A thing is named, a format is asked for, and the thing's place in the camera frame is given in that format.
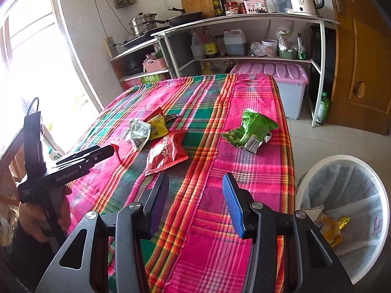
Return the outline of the person's left hand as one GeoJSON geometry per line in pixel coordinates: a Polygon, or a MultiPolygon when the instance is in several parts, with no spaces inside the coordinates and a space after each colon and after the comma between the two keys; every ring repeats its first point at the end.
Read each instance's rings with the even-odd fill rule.
{"type": "MultiPolygon", "coordinates": [[[[72,189],[66,185],[63,189],[60,213],[57,219],[57,222],[63,231],[68,231],[71,225],[70,203],[68,200],[68,195],[70,194],[72,194],[72,189]]],[[[21,227],[37,241],[47,243],[48,238],[44,235],[40,227],[40,224],[43,221],[46,221],[46,216],[41,206],[33,203],[19,204],[19,222],[21,227]]]]}

